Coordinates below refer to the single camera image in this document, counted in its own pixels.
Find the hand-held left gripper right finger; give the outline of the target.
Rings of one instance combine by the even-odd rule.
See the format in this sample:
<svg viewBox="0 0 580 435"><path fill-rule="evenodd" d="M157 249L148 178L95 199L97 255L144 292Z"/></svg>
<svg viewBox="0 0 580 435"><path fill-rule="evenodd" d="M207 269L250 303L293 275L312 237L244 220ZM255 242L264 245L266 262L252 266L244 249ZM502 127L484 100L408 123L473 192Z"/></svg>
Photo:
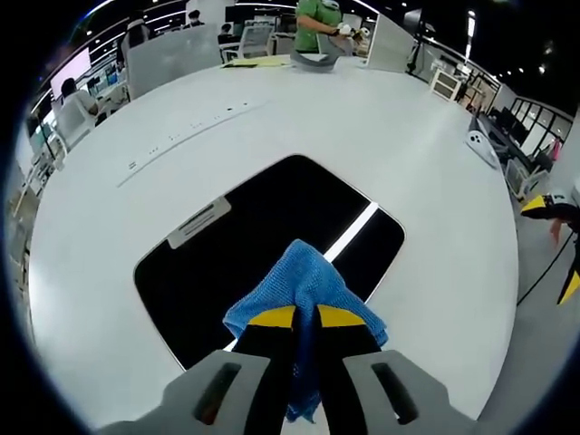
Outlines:
<svg viewBox="0 0 580 435"><path fill-rule="evenodd" d="M476 434L447 388L397 351L383 351L352 312L316 307L319 390L332 434Z"/></svg>

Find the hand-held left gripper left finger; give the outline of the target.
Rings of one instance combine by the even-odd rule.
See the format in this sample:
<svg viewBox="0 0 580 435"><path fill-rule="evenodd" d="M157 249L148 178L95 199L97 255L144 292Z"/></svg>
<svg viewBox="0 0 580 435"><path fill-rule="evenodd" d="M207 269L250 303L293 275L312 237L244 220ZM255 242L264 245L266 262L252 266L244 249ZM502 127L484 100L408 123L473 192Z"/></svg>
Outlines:
<svg viewBox="0 0 580 435"><path fill-rule="evenodd" d="M295 307L266 310L250 320L231 351L214 351L170 382L156 408L98 432L279 434L296 341Z"/></svg>

